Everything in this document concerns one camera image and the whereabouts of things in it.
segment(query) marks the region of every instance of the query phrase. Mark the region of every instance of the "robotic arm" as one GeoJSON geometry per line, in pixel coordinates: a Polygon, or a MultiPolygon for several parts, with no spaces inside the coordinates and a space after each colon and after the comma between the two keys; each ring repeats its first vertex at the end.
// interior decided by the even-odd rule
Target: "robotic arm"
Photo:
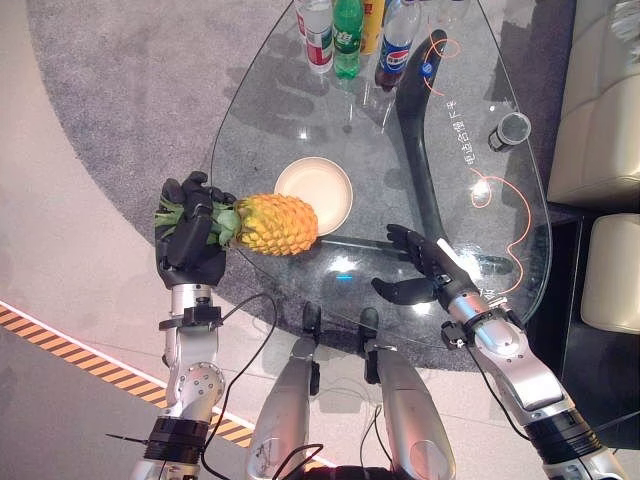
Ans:
{"type": "MultiPolygon", "coordinates": [[[[206,174],[193,172],[180,185],[169,179],[162,188],[165,200],[182,204],[184,213],[175,230],[156,228],[156,264],[167,289],[171,312],[160,322],[165,332],[162,357],[169,367],[167,408],[158,416],[131,480],[195,480],[213,416],[212,409],[225,389],[222,371],[215,365],[220,307],[210,304],[211,286],[224,274],[225,252],[207,245],[212,200],[233,203],[235,198],[204,187],[206,174]]],[[[157,212],[166,214],[160,203],[157,212]]]]}
{"type": "MultiPolygon", "coordinates": [[[[443,325],[443,339],[453,348],[468,345],[478,364],[493,376],[504,403],[538,451],[547,476],[551,480],[628,478],[555,375],[531,352],[514,312],[505,304],[495,308],[487,304],[447,242],[430,242],[399,225],[387,228],[389,240],[406,251],[430,280],[432,299],[453,318],[455,323],[443,325]]],[[[372,284],[380,295],[394,301],[415,296],[416,283],[408,282],[374,279],[372,284]]]]}

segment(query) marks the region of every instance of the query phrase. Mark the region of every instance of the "pepsi bottle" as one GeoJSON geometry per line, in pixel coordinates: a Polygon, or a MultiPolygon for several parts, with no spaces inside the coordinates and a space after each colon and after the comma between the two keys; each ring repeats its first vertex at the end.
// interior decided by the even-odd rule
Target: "pepsi bottle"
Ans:
{"type": "Polygon", "coordinates": [[[416,0],[391,0],[384,16],[380,60],[376,67],[376,85],[391,91],[407,67],[411,42],[420,26],[420,3],[416,0]]]}

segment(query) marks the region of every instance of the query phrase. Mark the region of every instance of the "yellow bottle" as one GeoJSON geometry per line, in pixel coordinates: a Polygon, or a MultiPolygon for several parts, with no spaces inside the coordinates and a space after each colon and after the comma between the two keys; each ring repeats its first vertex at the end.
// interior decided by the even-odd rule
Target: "yellow bottle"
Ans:
{"type": "Polygon", "coordinates": [[[360,53],[371,55],[378,47],[378,37],[382,30],[384,15],[384,0],[363,0],[362,3],[364,5],[364,27],[360,53]]]}

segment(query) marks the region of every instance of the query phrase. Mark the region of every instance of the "pineapple leaves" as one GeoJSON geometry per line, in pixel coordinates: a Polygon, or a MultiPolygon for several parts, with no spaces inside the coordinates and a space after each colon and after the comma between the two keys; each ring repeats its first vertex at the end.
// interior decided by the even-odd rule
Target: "pineapple leaves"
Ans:
{"type": "Polygon", "coordinates": [[[210,233],[207,237],[207,245],[215,245],[216,243],[218,243],[218,235],[210,233]]]}
{"type": "Polygon", "coordinates": [[[222,228],[222,233],[220,233],[220,236],[218,237],[218,243],[220,245],[226,245],[227,243],[229,243],[229,240],[231,240],[234,237],[234,232],[233,230],[229,230],[228,228],[222,228]]]}
{"type": "Polygon", "coordinates": [[[173,232],[175,232],[175,231],[176,231],[176,226],[174,225],[173,227],[169,228],[166,232],[164,232],[162,234],[162,237],[160,237],[160,238],[168,237],[169,235],[173,234],[173,232]]]}
{"type": "Polygon", "coordinates": [[[232,232],[240,230],[240,217],[233,210],[224,210],[220,212],[214,220],[232,232]]]}
{"type": "MultiPolygon", "coordinates": [[[[162,234],[162,238],[165,238],[175,232],[176,225],[184,213],[184,206],[173,203],[165,197],[160,197],[160,206],[164,211],[155,213],[153,225],[156,228],[170,227],[162,234]]],[[[207,237],[207,245],[227,245],[241,228],[240,216],[234,211],[232,205],[213,202],[211,217],[213,222],[207,237]]]]}

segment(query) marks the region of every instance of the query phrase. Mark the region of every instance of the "glass table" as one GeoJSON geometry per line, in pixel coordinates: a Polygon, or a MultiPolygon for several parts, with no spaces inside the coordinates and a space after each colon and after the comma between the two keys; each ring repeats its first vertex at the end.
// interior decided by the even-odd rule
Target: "glass table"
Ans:
{"type": "MultiPolygon", "coordinates": [[[[412,53],[438,27],[431,3],[421,2],[412,53]]],[[[501,152],[488,145],[499,120],[518,105],[481,5],[472,2],[446,33],[424,121],[442,225],[483,295],[506,297],[526,321],[542,296],[551,256],[539,175],[528,141],[501,152]]],[[[391,247],[385,226],[423,232],[429,215],[418,204],[395,90],[385,93],[375,85],[377,60],[378,53],[362,56],[360,74],[351,81],[333,71],[312,73],[289,6],[233,98],[214,145],[211,178],[241,198],[273,192],[280,173],[299,158],[325,157],[340,165],[354,198],[335,232],[293,257],[243,255],[284,289],[335,315],[358,322],[362,308],[373,306],[386,332],[435,345],[447,320],[437,303],[393,305],[370,284],[374,277],[395,282],[419,276],[391,247]]]]}

